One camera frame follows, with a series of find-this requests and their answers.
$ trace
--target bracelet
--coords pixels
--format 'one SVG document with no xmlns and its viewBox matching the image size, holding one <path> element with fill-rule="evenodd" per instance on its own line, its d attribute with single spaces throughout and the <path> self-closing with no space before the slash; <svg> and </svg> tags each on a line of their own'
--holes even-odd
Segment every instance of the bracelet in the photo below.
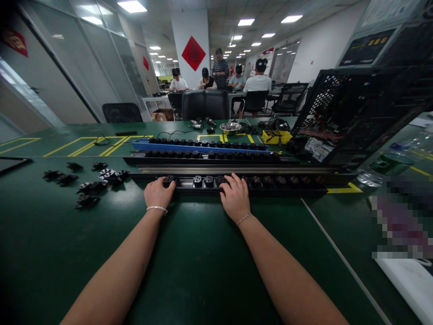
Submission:
<svg viewBox="0 0 433 325">
<path fill-rule="evenodd" d="M 243 217 L 237 224 L 236 224 L 236 226 L 238 226 L 242 221 L 244 221 L 246 218 L 249 218 L 249 217 L 251 217 L 252 216 L 252 214 L 251 214 L 251 212 L 250 213 L 247 213 L 246 215 L 245 215 L 245 217 Z"/>
<path fill-rule="evenodd" d="M 146 211 L 148 211 L 149 209 L 160 209 L 160 210 L 164 210 L 165 211 L 164 214 L 168 213 L 168 210 L 166 208 L 163 208 L 163 207 L 148 207 L 146 209 Z"/>
</svg>

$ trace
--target hand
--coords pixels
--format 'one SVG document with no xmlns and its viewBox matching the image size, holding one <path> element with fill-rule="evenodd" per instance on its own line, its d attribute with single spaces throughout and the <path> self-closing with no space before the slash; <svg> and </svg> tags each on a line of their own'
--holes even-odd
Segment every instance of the hand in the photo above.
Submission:
<svg viewBox="0 0 433 325">
<path fill-rule="evenodd" d="M 229 217 L 238 223 L 245 215 L 251 213 L 248 185 L 245 179 L 239 179 L 235 173 L 231 175 L 232 177 L 224 176 L 230 185 L 227 183 L 220 184 L 220 188 L 224 190 L 224 193 L 220 192 L 221 202 Z"/>
<path fill-rule="evenodd" d="M 165 177 L 160 177 L 156 181 L 149 183 L 144 189 L 144 199 L 148 207 L 160 206 L 166 209 L 170 203 L 171 197 L 176 188 L 176 183 L 175 181 L 172 181 L 170 186 L 165 188 L 162 186 L 164 180 Z"/>
</svg>

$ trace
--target green workbench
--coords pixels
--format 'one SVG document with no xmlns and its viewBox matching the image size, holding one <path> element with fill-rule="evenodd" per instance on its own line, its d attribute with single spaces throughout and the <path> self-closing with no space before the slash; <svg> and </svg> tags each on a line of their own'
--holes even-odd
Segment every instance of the green workbench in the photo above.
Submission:
<svg viewBox="0 0 433 325">
<path fill-rule="evenodd" d="M 295 119 L 288 120 L 293 126 Z M 115 132 L 135 130 L 140 136 L 156 137 L 161 131 L 189 130 L 188 124 L 68 125 L 0 144 L 1 156 L 34 160 L 0 177 L 1 284 L 6 312 L 17 323 L 59 323 L 89 279 L 144 215 L 144 186 L 131 180 L 103 192 L 95 207 L 74 210 L 78 185 L 98 180 L 98 172 L 91 171 L 93 162 L 137 171 L 121 158 L 133 150 L 128 142 L 135 138 L 114 137 Z M 111 144 L 126 143 L 94 146 L 92 142 L 100 141 L 101 134 L 114 137 L 109 138 Z M 213 137 L 207 137 L 205 130 L 195 130 L 173 138 L 219 141 L 220 136 L 217 129 Z M 247 135 L 229 141 L 251 139 L 259 141 Z M 71 173 L 66 168 L 71 161 L 84 166 L 76 172 L 80 178 L 75 183 L 60 187 L 42 179 L 47 170 Z M 346 190 L 330 190 L 319 200 L 256 198 L 251 210 L 351 324 L 384 323 L 366 290 L 391 323 L 419 324 L 371 259 L 380 232 L 371 218 L 367 194 L 355 185 Z M 180 197 L 169 211 L 125 323 L 281 323 L 248 247 L 219 198 Z"/>
</svg>

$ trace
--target yellow container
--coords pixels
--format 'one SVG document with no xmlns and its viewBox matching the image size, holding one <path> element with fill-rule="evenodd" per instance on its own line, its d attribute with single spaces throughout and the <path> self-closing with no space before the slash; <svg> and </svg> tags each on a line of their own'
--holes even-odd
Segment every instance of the yellow container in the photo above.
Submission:
<svg viewBox="0 0 433 325">
<path fill-rule="evenodd" d="M 290 134 L 289 131 L 276 131 L 276 132 L 281 134 L 281 143 L 282 144 L 286 144 L 292 138 L 292 135 Z M 263 139 L 265 144 L 278 144 L 279 138 L 280 138 L 279 136 L 272 137 L 272 135 L 268 135 L 266 133 L 266 131 L 263 130 L 262 139 Z"/>
</svg>

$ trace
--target green bottle label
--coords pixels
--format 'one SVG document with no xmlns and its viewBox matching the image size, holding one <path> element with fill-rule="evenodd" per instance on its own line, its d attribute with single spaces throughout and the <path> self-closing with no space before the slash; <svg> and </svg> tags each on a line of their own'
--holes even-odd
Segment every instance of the green bottle label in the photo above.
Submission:
<svg viewBox="0 0 433 325">
<path fill-rule="evenodd" d="M 414 164 L 414 161 L 396 154 L 383 154 L 370 168 L 379 174 L 386 176 L 399 175 Z"/>
</svg>

